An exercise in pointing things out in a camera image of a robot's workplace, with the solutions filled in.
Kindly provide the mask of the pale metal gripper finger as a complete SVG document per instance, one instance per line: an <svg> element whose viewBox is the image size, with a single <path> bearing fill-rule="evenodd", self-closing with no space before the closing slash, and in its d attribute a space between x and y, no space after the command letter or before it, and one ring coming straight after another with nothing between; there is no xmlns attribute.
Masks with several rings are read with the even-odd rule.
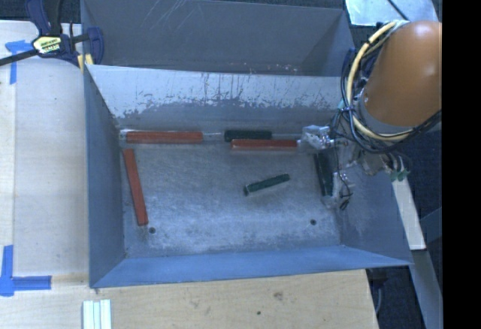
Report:
<svg viewBox="0 0 481 329"><path fill-rule="evenodd" d="M334 147L329 126L309 125L302 128L299 149L302 152L320 151Z"/></svg>
<svg viewBox="0 0 481 329"><path fill-rule="evenodd" d="M322 175L322 202L329 209L344 210L353 195L353 184L344 171Z"/></svg>

